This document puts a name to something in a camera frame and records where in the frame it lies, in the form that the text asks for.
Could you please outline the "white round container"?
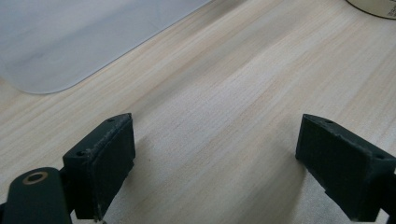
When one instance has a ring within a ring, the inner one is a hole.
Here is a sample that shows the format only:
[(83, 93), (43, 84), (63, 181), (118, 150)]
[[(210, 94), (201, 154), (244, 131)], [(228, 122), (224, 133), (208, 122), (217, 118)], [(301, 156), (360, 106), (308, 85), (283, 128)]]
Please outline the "white round container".
[(352, 6), (380, 18), (396, 20), (396, 0), (347, 0)]

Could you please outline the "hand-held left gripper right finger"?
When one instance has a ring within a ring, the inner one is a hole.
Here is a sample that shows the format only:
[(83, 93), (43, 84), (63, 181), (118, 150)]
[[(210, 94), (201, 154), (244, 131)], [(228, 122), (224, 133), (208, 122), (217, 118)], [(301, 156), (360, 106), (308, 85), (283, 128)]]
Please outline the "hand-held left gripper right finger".
[(396, 222), (396, 157), (329, 119), (304, 114), (296, 159), (352, 221)]

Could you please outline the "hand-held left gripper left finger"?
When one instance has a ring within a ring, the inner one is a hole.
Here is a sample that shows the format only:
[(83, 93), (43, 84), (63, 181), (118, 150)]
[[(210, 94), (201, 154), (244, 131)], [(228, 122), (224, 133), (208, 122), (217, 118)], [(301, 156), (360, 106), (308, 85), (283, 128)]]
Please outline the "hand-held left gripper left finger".
[(106, 119), (63, 155), (68, 209), (79, 219), (101, 220), (134, 166), (129, 113)]

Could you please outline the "translucent white plastic mat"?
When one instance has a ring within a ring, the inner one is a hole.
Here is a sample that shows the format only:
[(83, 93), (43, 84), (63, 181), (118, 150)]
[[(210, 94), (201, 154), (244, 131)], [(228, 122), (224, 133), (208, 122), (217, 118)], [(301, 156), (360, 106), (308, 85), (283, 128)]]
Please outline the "translucent white plastic mat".
[(0, 78), (68, 89), (210, 0), (0, 0)]

